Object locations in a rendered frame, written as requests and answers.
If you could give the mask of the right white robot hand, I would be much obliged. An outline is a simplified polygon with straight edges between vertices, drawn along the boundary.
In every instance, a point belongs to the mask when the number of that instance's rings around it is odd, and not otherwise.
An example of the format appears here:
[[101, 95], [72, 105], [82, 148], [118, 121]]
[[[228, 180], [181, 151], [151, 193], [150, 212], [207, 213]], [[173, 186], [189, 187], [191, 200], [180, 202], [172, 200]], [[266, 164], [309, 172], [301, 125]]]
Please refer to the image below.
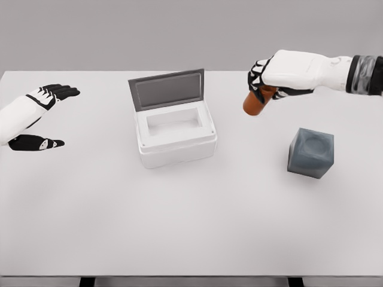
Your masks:
[[265, 102], [262, 87], [275, 87], [273, 100], [310, 94], [320, 83], [321, 66], [326, 57], [320, 54], [278, 50], [272, 57], [257, 60], [248, 72], [249, 91]]

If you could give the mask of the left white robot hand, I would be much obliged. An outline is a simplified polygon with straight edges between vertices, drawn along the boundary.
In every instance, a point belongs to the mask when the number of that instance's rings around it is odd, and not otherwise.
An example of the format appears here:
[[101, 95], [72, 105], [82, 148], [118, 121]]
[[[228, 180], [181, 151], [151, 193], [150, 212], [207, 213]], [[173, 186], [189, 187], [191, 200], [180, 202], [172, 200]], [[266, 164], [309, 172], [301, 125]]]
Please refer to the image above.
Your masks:
[[64, 146], [62, 140], [22, 132], [37, 123], [55, 104], [79, 94], [75, 87], [49, 84], [17, 97], [0, 110], [0, 145], [13, 151], [43, 151]]

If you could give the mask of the orange-brown cup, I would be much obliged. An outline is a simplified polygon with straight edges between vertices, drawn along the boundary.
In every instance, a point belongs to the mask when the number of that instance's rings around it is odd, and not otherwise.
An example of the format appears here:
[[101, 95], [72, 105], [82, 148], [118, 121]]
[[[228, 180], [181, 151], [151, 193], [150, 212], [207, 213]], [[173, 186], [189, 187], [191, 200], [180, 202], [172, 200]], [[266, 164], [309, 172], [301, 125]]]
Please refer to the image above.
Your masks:
[[258, 116], [278, 91], [276, 87], [261, 86], [255, 91], [249, 91], [243, 102], [243, 110], [251, 116]]

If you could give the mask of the grey cube with round recess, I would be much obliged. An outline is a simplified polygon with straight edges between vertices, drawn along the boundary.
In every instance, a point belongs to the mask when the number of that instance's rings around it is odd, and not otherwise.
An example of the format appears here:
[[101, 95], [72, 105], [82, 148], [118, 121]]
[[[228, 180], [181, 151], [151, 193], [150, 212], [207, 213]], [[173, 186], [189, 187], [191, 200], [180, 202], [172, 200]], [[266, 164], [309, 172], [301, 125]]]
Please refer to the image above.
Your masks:
[[299, 128], [289, 147], [287, 171], [321, 179], [335, 161], [334, 135]]

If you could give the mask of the grey hinged box lid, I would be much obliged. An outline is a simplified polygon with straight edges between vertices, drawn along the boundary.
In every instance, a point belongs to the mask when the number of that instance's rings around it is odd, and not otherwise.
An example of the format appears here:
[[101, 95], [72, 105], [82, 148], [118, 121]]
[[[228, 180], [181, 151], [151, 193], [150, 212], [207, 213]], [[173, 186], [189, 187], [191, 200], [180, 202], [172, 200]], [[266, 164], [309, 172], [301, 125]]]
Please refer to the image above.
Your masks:
[[204, 100], [204, 69], [128, 81], [136, 112]]

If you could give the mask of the white rectangular box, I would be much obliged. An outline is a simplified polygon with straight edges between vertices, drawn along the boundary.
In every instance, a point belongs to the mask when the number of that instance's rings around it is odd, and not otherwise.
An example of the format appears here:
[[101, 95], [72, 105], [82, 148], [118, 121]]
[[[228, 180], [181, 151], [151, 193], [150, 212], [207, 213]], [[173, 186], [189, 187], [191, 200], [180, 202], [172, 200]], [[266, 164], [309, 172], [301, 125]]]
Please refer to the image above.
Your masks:
[[217, 132], [204, 100], [134, 113], [138, 149], [147, 169], [211, 157]]

